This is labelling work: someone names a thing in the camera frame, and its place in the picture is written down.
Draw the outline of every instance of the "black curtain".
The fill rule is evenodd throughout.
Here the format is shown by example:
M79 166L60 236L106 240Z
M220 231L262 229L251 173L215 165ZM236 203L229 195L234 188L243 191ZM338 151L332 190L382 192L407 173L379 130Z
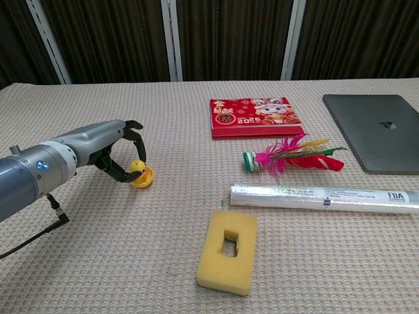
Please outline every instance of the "black curtain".
M294 80L402 77L419 77L419 1L307 1Z
M0 1L0 34L0 89L60 83L26 1Z
M73 83L170 80L160 1L41 3Z
M177 0L183 80L279 80L292 0Z

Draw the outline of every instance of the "yellow rubber duck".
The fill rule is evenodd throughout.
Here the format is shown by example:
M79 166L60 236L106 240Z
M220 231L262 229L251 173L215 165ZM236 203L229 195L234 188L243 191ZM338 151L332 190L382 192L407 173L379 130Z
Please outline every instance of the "yellow rubber duck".
M129 172L134 171L140 171L142 172L142 175L140 175L135 181L131 182L131 185L134 185L137 188L145 188L152 183L155 173L153 169L147 167L143 161L137 159L130 164Z

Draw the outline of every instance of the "sponge hole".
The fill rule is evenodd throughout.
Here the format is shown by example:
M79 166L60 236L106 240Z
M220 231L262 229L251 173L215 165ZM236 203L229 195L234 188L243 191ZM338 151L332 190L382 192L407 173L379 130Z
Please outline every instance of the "sponge hole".
M236 257L238 234L234 232L224 231L223 254L226 256Z

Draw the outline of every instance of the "red calendar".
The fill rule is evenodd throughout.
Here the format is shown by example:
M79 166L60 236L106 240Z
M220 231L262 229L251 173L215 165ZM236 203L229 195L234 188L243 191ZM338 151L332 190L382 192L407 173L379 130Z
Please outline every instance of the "red calendar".
M212 137L279 137L304 133L287 98L211 99Z

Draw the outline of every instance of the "gray laptop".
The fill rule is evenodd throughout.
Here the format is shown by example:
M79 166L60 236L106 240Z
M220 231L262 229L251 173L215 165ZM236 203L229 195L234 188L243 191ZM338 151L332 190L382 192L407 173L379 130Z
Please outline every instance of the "gray laptop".
M419 113L399 95L324 95L368 173L419 174Z

